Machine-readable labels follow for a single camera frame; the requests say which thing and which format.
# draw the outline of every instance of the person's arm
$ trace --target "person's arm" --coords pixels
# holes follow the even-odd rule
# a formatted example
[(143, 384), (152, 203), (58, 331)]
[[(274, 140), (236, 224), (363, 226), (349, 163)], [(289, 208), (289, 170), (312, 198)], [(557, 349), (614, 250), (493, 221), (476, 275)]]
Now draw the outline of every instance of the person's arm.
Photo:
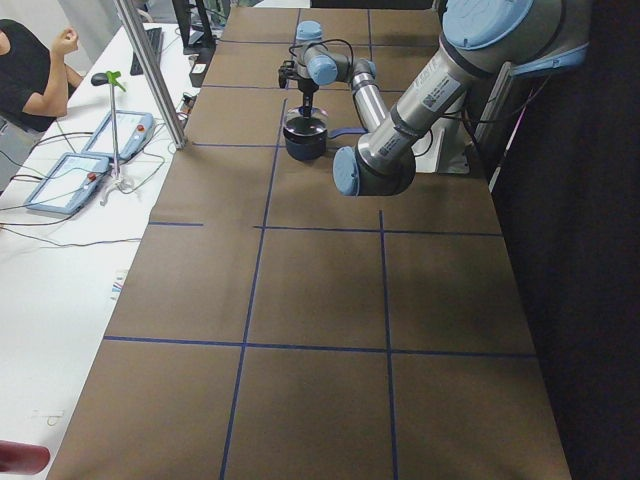
[(69, 82), (73, 88), (78, 88), (80, 82), (82, 82), (82, 76), (69, 65), (67, 65), (67, 82)]
[(31, 94), (22, 109), (24, 113), (47, 117), (62, 117), (67, 114), (69, 90), (64, 56), (77, 49), (78, 34), (72, 28), (66, 28), (54, 39), (49, 52), (51, 67), (49, 68), (47, 86), (44, 93), (34, 92)]

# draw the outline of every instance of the keyboard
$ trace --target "keyboard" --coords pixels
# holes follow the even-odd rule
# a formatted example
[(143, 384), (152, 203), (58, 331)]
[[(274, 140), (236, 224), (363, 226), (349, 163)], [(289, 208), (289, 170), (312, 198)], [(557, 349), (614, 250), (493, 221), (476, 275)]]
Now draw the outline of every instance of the keyboard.
[[(150, 28), (149, 30), (145, 30), (147, 32), (147, 38), (149, 39), (149, 43), (151, 44), (151, 49), (156, 54), (156, 59), (158, 63), (160, 63), (160, 55), (162, 55), (162, 28)], [(138, 60), (138, 56), (134, 53), (133, 60), (131, 61), (131, 70), (129, 71), (131, 75), (142, 75), (142, 65), (140, 64), (140, 60)]]

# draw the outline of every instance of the hand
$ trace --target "hand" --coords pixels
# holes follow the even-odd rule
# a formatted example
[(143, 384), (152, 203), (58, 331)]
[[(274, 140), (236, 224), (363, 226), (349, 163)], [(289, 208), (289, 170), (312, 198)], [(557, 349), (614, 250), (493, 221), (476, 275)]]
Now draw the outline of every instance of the hand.
[(78, 49), (78, 32), (73, 28), (65, 28), (56, 38), (53, 39), (51, 51), (57, 55), (65, 56), (67, 53), (75, 52)]

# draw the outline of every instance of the green object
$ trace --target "green object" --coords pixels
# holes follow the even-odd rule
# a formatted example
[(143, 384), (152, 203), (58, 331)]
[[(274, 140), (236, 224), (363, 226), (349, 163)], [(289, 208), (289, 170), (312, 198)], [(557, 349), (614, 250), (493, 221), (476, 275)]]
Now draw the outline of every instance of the green object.
[(110, 72), (107, 71), (107, 80), (109, 83), (115, 87), (120, 87), (123, 92), (126, 92), (127, 89), (122, 86), (120, 82), (118, 82), (118, 78), (120, 78), (122, 74), (120, 72)]

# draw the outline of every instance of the dark red object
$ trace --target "dark red object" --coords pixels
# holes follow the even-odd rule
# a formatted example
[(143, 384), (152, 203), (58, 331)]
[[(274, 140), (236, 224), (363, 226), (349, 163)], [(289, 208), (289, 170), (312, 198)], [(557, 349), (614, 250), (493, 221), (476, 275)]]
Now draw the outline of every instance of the dark red object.
[(49, 449), (0, 440), (0, 472), (33, 475), (49, 464)]

